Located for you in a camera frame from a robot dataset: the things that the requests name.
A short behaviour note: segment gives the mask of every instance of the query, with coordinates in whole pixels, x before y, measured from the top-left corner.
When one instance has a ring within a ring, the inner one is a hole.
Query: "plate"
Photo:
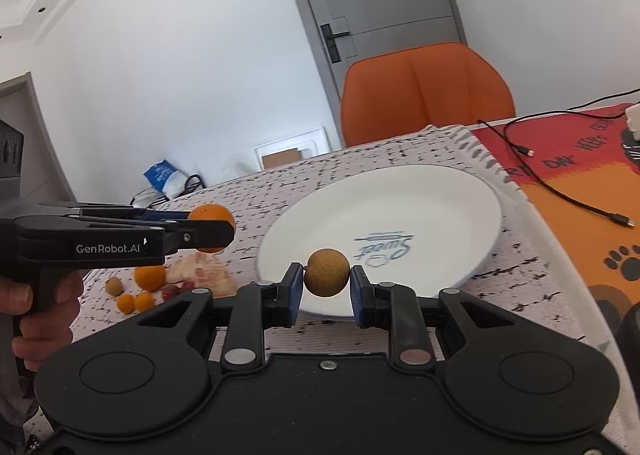
[[[258,252],[258,275],[280,281],[293,261],[337,249],[372,283],[393,281],[418,296],[466,281],[494,248],[502,210],[494,191],[445,166],[381,168],[337,181],[283,213]],[[304,290],[300,310],[353,316],[349,286],[331,298]]]

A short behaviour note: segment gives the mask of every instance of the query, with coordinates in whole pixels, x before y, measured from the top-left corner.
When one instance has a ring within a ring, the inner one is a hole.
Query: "black door handle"
[[[342,61],[342,58],[340,57],[340,53],[338,52],[338,45],[335,44],[335,39],[344,38],[345,36],[351,36],[351,33],[338,32],[334,34],[334,32],[331,30],[331,25],[329,25],[328,23],[321,25],[320,30],[322,31],[322,36],[324,37],[326,48],[329,51],[331,63],[340,63],[340,61]]]

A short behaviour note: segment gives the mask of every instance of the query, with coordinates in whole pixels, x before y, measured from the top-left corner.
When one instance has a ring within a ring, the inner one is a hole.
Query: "orange chair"
[[[509,87],[460,43],[428,45],[354,63],[342,96],[342,134],[356,146],[421,130],[515,116]]]

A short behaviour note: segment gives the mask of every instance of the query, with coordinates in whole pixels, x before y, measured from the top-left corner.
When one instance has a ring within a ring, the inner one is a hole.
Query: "blue and white package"
[[[154,164],[145,171],[145,177],[149,184],[169,200],[175,199],[184,191],[187,175],[179,171],[173,164],[164,160]]]

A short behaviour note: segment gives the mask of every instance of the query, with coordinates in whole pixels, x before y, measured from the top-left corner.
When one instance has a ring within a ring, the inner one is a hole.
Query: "black robotic gripper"
[[[356,325],[388,330],[388,353],[266,361],[303,271],[222,299],[194,289],[55,353],[35,379],[55,434],[36,453],[623,453],[600,434],[618,396],[605,356],[458,289],[416,297],[353,267]]]

